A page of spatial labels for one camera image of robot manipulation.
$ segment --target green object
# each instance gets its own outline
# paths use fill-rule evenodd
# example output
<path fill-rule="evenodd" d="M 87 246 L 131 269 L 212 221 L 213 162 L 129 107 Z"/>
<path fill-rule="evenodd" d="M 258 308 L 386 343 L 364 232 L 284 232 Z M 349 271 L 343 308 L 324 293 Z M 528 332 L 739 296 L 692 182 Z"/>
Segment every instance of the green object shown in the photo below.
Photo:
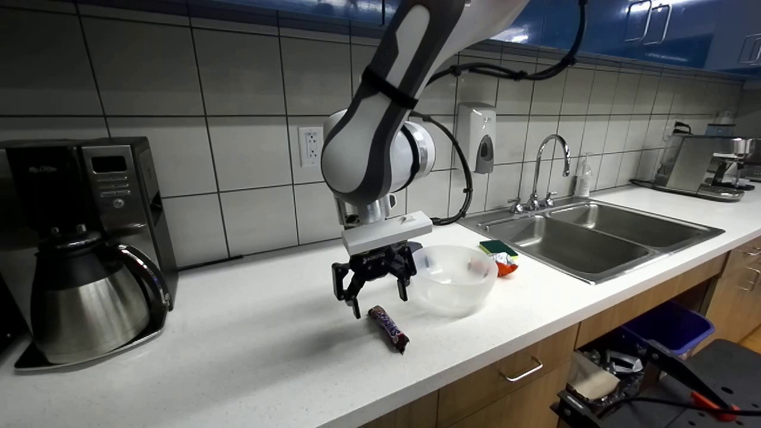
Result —
<path fill-rule="evenodd" d="M 502 239 L 482 239 L 481 243 L 481 250 L 490 251 L 490 254 L 499 254 L 499 251 L 506 251 L 508 257 L 518 257 L 515 250 L 510 250 L 506 243 Z"/>

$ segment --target coffee pot handle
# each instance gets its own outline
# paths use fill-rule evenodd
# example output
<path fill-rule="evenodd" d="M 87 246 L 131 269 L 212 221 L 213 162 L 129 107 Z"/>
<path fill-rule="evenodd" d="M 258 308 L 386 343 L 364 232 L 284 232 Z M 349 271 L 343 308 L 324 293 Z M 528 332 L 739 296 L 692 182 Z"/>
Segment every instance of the coffee pot handle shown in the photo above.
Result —
<path fill-rule="evenodd" d="M 160 267 L 131 245 L 117 245 L 117 254 L 124 267 L 138 278 L 147 300 L 149 320 L 162 328 L 169 312 L 169 289 Z"/>

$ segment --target black cable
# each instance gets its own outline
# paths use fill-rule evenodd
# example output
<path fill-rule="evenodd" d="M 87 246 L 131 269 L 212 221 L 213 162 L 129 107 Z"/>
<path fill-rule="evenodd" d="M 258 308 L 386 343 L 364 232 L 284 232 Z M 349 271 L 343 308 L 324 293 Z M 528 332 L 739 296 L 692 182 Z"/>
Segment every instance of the black cable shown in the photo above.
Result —
<path fill-rule="evenodd" d="M 439 127 L 439 131 L 449 138 L 456 157 L 458 157 L 462 170 L 463 170 L 463 176 L 466 176 L 466 188 L 463 188 L 466 199 L 462 202 L 462 207 L 458 207 L 458 211 L 456 211 L 453 217 L 445 217 L 445 219 L 431 217 L 433 226 L 456 223 L 458 219 L 463 219 L 463 217 L 469 214 L 470 202 L 474 202 L 474 174 L 470 174 L 470 168 L 469 168 L 469 158 L 466 158 L 466 154 L 462 152 L 453 133 L 452 133 L 446 125 L 441 125 L 439 120 L 435 120 L 435 118 L 428 116 L 428 114 L 412 111 L 409 116 L 416 116 L 416 118 L 428 120 L 428 123 L 433 123 L 435 127 Z"/>
<path fill-rule="evenodd" d="M 661 405 L 661 407 L 678 407 L 678 408 L 694 408 L 694 412 L 705 412 L 705 414 L 715 414 L 715 415 L 761 415 L 761 412 L 745 412 L 745 408 L 705 408 L 705 407 L 697 407 L 690 402 L 670 402 L 670 400 L 657 400 L 657 397 L 623 397 L 620 402 L 615 402 L 614 407 L 620 405 L 630 405 L 630 402 L 645 402 L 645 405 Z"/>
<path fill-rule="evenodd" d="M 513 69 L 506 69 L 506 67 L 485 63 L 485 62 L 453 63 L 449 69 L 441 69 L 441 70 L 433 74 L 428 86 L 439 80 L 439 79 L 445 79 L 445 76 L 449 76 L 449 74 L 452 76 L 462 76 L 463 70 L 495 76 L 495 79 L 508 79 L 508 80 L 546 80 L 546 79 L 558 76 L 564 69 L 575 63 L 575 55 L 577 55 L 577 47 L 579 47 L 579 42 L 584 38 L 584 28 L 587 28 L 587 1 L 589 0 L 577 0 L 575 38 L 572 38 L 569 53 L 554 67 L 546 67 L 546 69 L 535 70 L 535 74 L 526 74 L 526 70 L 513 70 Z"/>

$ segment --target kitchen sink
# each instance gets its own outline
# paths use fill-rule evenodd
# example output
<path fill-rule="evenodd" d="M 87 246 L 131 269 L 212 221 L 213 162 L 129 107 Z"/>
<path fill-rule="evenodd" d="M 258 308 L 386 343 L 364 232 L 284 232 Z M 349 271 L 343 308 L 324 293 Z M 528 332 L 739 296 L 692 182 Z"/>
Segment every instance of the kitchen sink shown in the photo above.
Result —
<path fill-rule="evenodd" d="M 463 226 L 499 237 L 521 254 L 587 282 L 604 282 L 664 251 L 674 251 L 722 232 L 721 229 L 592 199 L 515 217 L 493 211 L 466 219 Z"/>
<path fill-rule="evenodd" d="M 674 251 L 722 232 L 721 229 L 664 219 L 598 202 L 565 205 L 551 208 L 548 217 L 557 221 L 577 223 L 582 229 L 617 234 L 623 239 L 632 239 L 659 251 Z"/>

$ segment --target white countertop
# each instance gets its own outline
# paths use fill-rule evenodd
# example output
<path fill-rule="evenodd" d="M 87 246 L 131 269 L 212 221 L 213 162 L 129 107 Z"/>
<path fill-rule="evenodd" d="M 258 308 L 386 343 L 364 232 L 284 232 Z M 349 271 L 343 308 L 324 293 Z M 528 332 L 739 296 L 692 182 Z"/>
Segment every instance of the white countertop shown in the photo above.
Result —
<path fill-rule="evenodd" d="M 412 338 L 405 355 L 336 301 L 328 267 L 346 261 L 338 243 L 187 271 L 164 336 L 133 352 L 37 376 L 16 376 L 24 347 L 10 352 L 0 362 L 0 425 L 358 425 L 761 234 L 758 189 L 738 205 L 639 188 L 595 199 L 726 232 L 602 286 L 521 257 L 466 319 L 399 301 L 389 278 L 369 282 L 364 312 L 389 312 Z M 478 239 L 462 226 L 424 237 Z"/>

